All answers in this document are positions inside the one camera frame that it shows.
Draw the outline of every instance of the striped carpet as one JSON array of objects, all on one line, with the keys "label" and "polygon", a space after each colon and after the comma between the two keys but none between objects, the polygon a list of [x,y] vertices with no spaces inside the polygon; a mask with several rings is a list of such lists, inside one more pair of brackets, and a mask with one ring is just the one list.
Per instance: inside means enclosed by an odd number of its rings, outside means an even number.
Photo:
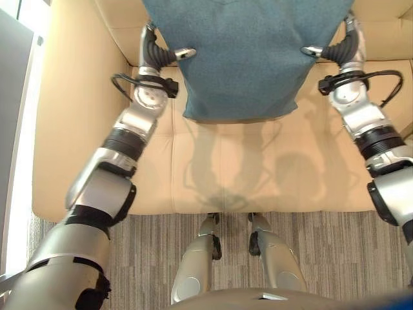
[{"label": "striped carpet", "polygon": [[[295,251],[311,293],[354,300],[408,284],[399,229],[375,212],[265,216]],[[108,271],[112,292],[104,309],[166,307],[178,263],[204,218],[204,214],[129,216],[114,227]],[[32,218],[29,254],[52,226]],[[218,231],[223,257],[213,264],[213,289],[262,287],[259,258],[248,253],[247,215],[222,214]]]}]

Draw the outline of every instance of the black cable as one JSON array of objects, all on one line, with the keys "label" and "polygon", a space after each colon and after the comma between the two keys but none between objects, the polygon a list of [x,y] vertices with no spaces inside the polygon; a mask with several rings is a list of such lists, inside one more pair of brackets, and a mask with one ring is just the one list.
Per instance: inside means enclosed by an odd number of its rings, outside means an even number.
[{"label": "black cable", "polygon": [[118,79],[123,79],[124,81],[127,81],[135,86],[143,86],[143,87],[150,87],[150,88],[155,88],[155,89],[161,89],[164,90],[165,88],[162,86],[155,86],[155,85],[150,85],[150,84],[145,84],[140,82],[137,79],[133,79],[130,76],[127,76],[125,73],[117,73],[114,74],[110,80],[112,81],[113,85],[124,95],[126,98],[129,99],[129,101],[133,101],[132,98],[128,95],[128,92],[123,89],[123,87],[117,82]]},{"label": "black cable", "polygon": [[383,71],[376,71],[376,72],[371,72],[371,73],[367,73],[363,76],[359,76],[359,77],[351,77],[349,79],[346,79],[344,81],[341,81],[339,83],[334,84],[334,88],[339,88],[340,86],[349,84],[351,82],[355,82],[355,81],[366,81],[370,78],[373,78],[375,76],[398,76],[399,77],[399,83],[397,83],[397,85],[393,88],[392,92],[390,93],[390,95],[388,95],[388,97],[383,100],[380,104],[380,107],[383,108],[387,105],[387,103],[392,100],[400,91],[401,87],[403,86],[403,75],[401,74],[401,72],[397,71],[397,70],[383,70]]}]

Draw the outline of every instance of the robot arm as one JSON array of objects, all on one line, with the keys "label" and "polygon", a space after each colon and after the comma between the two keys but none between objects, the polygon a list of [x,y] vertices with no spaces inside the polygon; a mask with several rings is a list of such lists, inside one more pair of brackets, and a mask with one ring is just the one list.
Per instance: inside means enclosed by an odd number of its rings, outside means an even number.
[{"label": "robot arm", "polygon": [[[365,74],[365,41],[360,24],[350,12],[345,18],[346,37],[331,47],[303,47],[307,55],[323,57],[339,65],[337,76],[319,82],[319,90],[341,114],[344,127],[365,159],[374,179],[368,192],[380,217],[401,226],[407,241],[407,261],[413,271],[413,154],[381,109],[398,92],[403,78],[397,71]],[[379,106],[368,98],[368,78],[393,74],[400,82]]]},{"label": "robot arm", "polygon": [[66,217],[42,241],[8,297],[5,309],[98,310],[110,291],[106,279],[109,228],[123,220],[136,195],[131,177],[177,83],[159,77],[169,63],[196,51],[155,44],[154,27],[142,31],[139,75],[133,99],[89,159],[66,196]]}]

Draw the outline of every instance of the beige armchair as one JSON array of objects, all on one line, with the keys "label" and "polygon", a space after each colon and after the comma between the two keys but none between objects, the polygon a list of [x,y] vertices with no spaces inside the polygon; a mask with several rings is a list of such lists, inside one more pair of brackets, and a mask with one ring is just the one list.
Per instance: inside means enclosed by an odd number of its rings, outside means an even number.
[{"label": "beige armchair", "polygon": [[[413,129],[413,0],[356,0],[353,9],[367,41],[365,71],[404,75],[403,89],[385,111],[406,137]],[[148,17],[140,0],[54,0],[52,10],[37,113],[33,210],[58,221],[71,182],[127,105],[109,78],[136,71]],[[341,26],[333,41],[343,34]],[[299,108],[281,119],[203,125],[182,117],[183,77],[177,67],[164,69],[180,92],[138,163],[130,213],[373,209],[363,158],[317,91],[327,74],[337,74],[337,66],[317,63],[296,98]],[[386,98],[396,82],[372,79],[371,100]]]}]

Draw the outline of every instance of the blue towel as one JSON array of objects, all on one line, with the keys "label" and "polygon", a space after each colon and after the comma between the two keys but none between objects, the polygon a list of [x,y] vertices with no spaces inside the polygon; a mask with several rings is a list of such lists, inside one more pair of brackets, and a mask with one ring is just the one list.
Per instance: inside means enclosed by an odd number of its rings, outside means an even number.
[{"label": "blue towel", "polygon": [[297,108],[294,98],[314,59],[306,45],[330,43],[353,0],[144,0],[181,61],[184,116],[205,121],[270,119]]}]

